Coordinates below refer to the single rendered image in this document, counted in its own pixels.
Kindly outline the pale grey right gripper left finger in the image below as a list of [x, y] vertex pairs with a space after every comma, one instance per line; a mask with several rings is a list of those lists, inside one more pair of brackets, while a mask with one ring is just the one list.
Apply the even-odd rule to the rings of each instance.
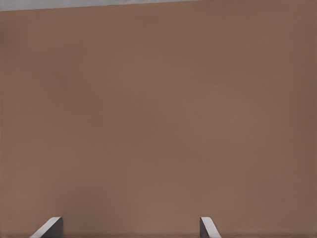
[[63, 238], [63, 217], [48, 219], [29, 238]]

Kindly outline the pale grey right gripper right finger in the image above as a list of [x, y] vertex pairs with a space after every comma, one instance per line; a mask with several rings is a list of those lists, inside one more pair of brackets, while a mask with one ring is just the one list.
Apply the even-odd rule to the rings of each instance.
[[210, 217], [200, 217], [200, 238], [221, 238]]

